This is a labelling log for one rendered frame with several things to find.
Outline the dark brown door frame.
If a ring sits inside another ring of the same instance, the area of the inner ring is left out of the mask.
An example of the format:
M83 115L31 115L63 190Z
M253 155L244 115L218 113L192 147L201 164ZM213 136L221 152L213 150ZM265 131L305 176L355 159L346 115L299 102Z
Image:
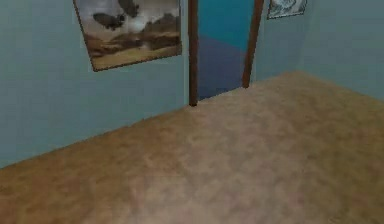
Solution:
M243 88L250 86L264 1L265 0L253 0L254 6L242 74ZM188 105L195 107L198 103L198 0L188 0L188 41Z

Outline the brown landscape framed picture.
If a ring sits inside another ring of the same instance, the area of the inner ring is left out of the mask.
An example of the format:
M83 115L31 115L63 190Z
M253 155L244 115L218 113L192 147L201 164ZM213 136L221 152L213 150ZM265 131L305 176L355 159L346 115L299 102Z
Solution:
M72 0L95 72L182 54L181 0Z

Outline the grey white framed picture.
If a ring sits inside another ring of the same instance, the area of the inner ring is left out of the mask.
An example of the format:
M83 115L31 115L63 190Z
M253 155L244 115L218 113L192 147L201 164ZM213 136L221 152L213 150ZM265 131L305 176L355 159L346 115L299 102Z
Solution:
M307 0L270 0L268 19L302 15L305 12Z

